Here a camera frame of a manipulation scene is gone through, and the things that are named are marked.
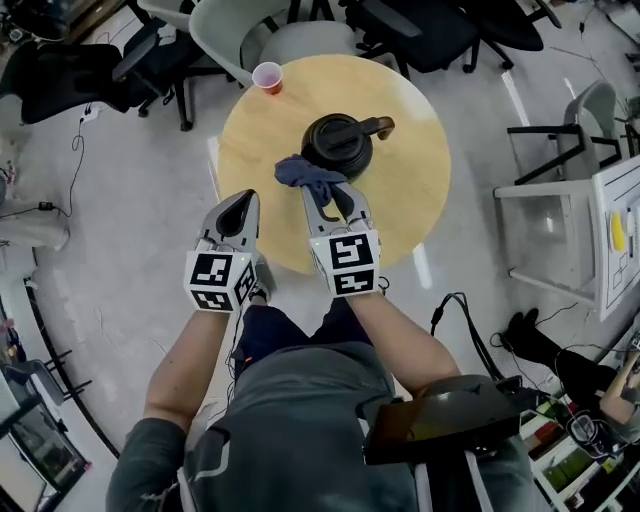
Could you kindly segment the person's right forearm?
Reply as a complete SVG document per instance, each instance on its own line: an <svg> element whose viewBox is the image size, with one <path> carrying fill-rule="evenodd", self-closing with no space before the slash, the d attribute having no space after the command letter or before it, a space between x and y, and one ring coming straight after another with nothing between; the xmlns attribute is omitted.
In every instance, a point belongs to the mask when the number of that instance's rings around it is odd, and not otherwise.
<svg viewBox="0 0 640 512"><path fill-rule="evenodd" d="M449 350L380 292L350 296L347 303L381 361L414 398L461 375Z"/></svg>

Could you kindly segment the person's dark shorts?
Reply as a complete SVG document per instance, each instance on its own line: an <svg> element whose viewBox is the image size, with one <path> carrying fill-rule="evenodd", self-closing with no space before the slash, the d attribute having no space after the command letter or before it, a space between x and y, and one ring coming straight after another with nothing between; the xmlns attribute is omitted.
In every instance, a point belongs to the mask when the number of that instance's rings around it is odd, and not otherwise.
<svg viewBox="0 0 640 512"><path fill-rule="evenodd" d="M344 298L332 301L321 326L305 334L283 311L268 305L251 305L243 315L243 331L232 352L239 376L250 365L283 349L332 346L347 342L371 345L371 341Z"/></svg>

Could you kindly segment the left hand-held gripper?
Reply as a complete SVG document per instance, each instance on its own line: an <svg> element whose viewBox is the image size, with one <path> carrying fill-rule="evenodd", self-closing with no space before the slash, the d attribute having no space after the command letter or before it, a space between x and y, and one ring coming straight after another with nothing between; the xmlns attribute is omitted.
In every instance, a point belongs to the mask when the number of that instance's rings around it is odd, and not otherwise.
<svg viewBox="0 0 640 512"><path fill-rule="evenodd" d="M222 200L205 217L186 256L183 287L194 307L238 312L258 281L260 200L253 189Z"/></svg>

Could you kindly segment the black kettle with wooden handle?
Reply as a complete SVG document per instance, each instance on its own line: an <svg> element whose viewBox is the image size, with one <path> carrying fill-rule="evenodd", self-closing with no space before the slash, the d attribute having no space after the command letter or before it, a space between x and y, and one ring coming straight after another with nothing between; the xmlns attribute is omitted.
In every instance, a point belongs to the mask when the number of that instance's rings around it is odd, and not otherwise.
<svg viewBox="0 0 640 512"><path fill-rule="evenodd" d="M341 113L323 116L309 125L301 142L301 156L311 164L356 180L373 157L372 137L386 140L395 128L391 117L362 121Z"/></svg>

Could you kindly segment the round wooden table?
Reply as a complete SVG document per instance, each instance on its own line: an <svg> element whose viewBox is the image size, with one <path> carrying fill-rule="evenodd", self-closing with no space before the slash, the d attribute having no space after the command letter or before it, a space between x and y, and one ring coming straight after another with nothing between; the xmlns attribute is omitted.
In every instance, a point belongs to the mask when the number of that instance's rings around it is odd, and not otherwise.
<svg viewBox="0 0 640 512"><path fill-rule="evenodd" d="M373 141L371 163L354 185L366 196L379 232L381 265L410 255L436 224L450 185L446 134L429 101L399 73L355 56L306 57L282 70L278 94L249 87L225 122L215 166L220 197L255 190L259 251L310 275L315 268L302 195L275 179L276 163L299 152L308 126L324 115L390 117L393 132Z"/></svg>

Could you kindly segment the white table with line drawing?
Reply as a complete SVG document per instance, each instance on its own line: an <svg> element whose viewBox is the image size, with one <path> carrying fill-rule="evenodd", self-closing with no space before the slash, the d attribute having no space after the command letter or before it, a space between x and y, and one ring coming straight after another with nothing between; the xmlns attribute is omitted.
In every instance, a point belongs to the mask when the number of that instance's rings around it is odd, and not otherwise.
<svg viewBox="0 0 640 512"><path fill-rule="evenodd" d="M589 179L500 187L494 197L511 278L581 302L601 320L640 291L640 156ZM609 214L619 211L625 230L628 208L635 236L612 252Z"/></svg>

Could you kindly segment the person's grey t-shirt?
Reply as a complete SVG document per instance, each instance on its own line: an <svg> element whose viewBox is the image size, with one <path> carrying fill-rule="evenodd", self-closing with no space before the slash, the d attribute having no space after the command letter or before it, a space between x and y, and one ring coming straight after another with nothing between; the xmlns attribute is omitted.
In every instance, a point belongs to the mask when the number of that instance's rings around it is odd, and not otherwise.
<svg viewBox="0 0 640 512"><path fill-rule="evenodd" d="M236 381L225 415L193 446L142 417L111 476L106 512L417 512L406 464L364 462L363 426L398 382L374 345L279 350Z"/></svg>

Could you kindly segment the yellow oblong toy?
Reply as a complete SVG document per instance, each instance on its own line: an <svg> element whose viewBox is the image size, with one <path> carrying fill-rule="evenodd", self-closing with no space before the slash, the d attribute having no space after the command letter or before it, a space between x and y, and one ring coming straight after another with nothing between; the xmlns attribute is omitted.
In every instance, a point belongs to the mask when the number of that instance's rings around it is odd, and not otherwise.
<svg viewBox="0 0 640 512"><path fill-rule="evenodd" d="M612 252L622 253L626 250L627 235L620 212L613 210L609 214L609 244Z"/></svg>

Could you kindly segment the dark blue cloth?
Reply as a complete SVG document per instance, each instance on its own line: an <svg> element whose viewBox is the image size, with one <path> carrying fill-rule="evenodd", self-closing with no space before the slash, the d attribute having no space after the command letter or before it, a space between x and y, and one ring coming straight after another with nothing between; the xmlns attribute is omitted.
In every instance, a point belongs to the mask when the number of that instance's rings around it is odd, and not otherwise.
<svg viewBox="0 0 640 512"><path fill-rule="evenodd" d="M316 166L302 155L294 154L275 165L275 178L283 185L302 190L306 214L317 214L329 222L338 221L337 217L326 216L324 208L332 201L331 187L347 182L343 174Z"/></svg>

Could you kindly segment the grey shell chair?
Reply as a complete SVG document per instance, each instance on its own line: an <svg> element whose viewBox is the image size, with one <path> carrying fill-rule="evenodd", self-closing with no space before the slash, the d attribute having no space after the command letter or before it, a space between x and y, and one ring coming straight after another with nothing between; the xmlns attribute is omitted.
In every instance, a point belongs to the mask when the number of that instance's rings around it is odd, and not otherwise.
<svg viewBox="0 0 640 512"><path fill-rule="evenodd" d="M189 20L192 39L243 86L252 84L252 72L241 63L241 48L249 33L268 17L290 6L291 0L201 0ZM355 34L337 21L287 24L266 41L259 60L279 65L318 55L356 54Z"/></svg>
<svg viewBox="0 0 640 512"><path fill-rule="evenodd" d="M608 82L598 80L567 105L561 124L508 128L510 136L544 135L556 147L553 158L525 172L514 184L544 182L551 172L556 173L556 181L589 179L621 161L615 106L614 88Z"/></svg>

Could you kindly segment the person's left forearm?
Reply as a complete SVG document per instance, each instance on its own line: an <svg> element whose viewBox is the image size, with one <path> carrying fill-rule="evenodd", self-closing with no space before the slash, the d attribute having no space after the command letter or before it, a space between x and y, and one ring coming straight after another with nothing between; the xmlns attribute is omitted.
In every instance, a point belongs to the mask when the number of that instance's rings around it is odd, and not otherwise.
<svg viewBox="0 0 640 512"><path fill-rule="evenodd" d="M143 417L190 430L217 365L229 323L224 313L196 311L155 370Z"/></svg>

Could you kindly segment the black equipment stand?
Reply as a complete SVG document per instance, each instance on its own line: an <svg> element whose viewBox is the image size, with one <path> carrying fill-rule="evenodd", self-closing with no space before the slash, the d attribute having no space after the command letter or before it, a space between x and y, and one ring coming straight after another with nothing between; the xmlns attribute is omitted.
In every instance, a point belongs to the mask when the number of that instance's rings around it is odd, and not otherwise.
<svg viewBox="0 0 640 512"><path fill-rule="evenodd" d="M0 512L53 512L90 467L54 408L54 361L0 359Z"/></svg>

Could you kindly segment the black chest-mounted device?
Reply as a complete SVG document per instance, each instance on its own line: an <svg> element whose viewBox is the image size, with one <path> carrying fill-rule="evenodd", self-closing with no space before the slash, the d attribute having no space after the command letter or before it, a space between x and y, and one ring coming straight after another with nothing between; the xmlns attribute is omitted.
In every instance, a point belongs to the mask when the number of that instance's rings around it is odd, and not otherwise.
<svg viewBox="0 0 640 512"><path fill-rule="evenodd" d="M418 464L455 450L491 453L519 433L521 414L547 397L523 386L518 376L446 378L422 397L380 406L363 446L364 460L369 465Z"/></svg>

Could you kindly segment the black office chair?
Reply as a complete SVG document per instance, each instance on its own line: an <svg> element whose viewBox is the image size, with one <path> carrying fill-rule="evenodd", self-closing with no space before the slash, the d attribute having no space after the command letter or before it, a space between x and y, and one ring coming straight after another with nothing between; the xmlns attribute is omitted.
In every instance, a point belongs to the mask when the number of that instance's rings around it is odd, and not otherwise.
<svg viewBox="0 0 640 512"><path fill-rule="evenodd" d="M123 49L113 44L64 45L28 42L10 57L0 77L0 99L21 101L21 121L35 124L73 107L103 103L125 113L146 110L157 99L176 98L183 132L187 118L184 81L201 57L192 38L178 30L163 44L156 20L142 26Z"/></svg>
<svg viewBox="0 0 640 512"><path fill-rule="evenodd" d="M480 42L476 25L448 0L340 0L347 25L362 32L362 58L395 58L400 74L446 69Z"/></svg>
<svg viewBox="0 0 640 512"><path fill-rule="evenodd" d="M527 52L544 49L543 40L535 23L548 19L557 29L562 24L544 0L534 0L538 9L526 14L517 0L451 0L474 23L478 36L471 46L471 61L463 65L465 73L475 71L479 49L486 43L501 59L501 68L509 71L514 62L502 49L503 46Z"/></svg>

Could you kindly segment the white shelving unit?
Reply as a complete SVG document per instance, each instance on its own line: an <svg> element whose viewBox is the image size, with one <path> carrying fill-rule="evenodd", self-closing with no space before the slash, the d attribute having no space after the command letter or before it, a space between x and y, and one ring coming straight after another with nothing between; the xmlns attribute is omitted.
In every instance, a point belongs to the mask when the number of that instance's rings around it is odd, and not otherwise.
<svg viewBox="0 0 640 512"><path fill-rule="evenodd" d="M535 483L554 512L640 512L640 442L607 434L566 396L521 415Z"/></svg>

